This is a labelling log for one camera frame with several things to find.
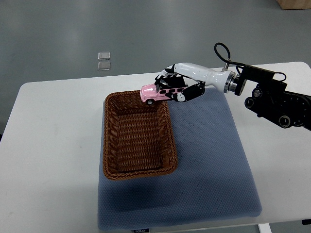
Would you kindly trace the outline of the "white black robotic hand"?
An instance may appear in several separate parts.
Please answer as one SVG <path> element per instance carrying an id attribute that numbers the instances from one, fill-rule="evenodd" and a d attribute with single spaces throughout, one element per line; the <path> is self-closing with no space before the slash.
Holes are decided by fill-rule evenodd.
<path id="1" fill-rule="evenodd" d="M 188 86 L 180 93 L 166 94 L 167 97 L 178 102 L 189 101 L 204 94 L 205 87 L 210 85 L 224 93 L 235 92 L 238 81 L 236 74 L 228 69 L 215 71 L 192 63 L 176 63 L 160 72 L 155 78 L 155 85 L 160 86 L 160 83 L 165 85 L 164 79 L 178 75 L 196 81 L 196 84 Z"/>

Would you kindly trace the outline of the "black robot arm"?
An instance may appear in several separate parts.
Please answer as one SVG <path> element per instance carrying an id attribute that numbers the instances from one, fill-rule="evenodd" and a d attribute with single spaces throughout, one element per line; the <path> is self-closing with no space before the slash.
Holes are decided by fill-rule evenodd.
<path id="1" fill-rule="evenodd" d="M 274 71 L 237 62 L 238 75 L 230 82 L 230 91 L 240 96 L 247 80 L 256 82 L 252 96 L 247 97 L 244 105 L 247 109 L 281 128 L 304 127 L 311 129 L 311 97 L 286 90 L 283 80 L 275 80 Z"/>

